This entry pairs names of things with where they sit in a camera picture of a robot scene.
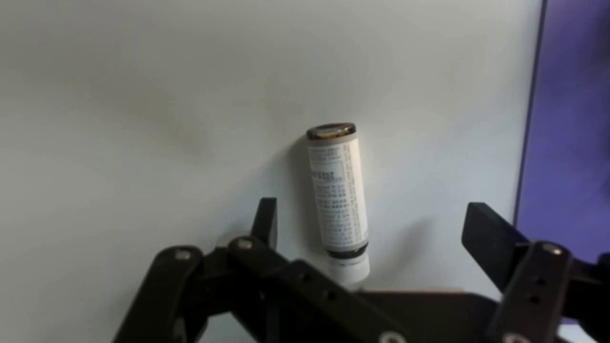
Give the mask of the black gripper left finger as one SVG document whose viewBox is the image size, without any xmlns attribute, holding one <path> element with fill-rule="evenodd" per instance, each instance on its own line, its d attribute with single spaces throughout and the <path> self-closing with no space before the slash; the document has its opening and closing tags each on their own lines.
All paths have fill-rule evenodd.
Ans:
<svg viewBox="0 0 610 343">
<path fill-rule="evenodd" d="M 251 239 L 257 245 L 276 247 L 278 228 L 278 201 L 274 197 L 260 197 L 251 224 Z"/>
</svg>

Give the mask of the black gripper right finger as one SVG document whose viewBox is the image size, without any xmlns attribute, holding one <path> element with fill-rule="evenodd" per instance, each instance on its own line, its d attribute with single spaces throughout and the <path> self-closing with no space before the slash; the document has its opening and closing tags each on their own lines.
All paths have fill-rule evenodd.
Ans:
<svg viewBox="0 0 610 343">
<path fill-rule="evenodd" d="M 468 201 L 461 230 L 461 245 L 502 291 L 525 253 L 529 239 L 483 201 Z"/>
</svg>

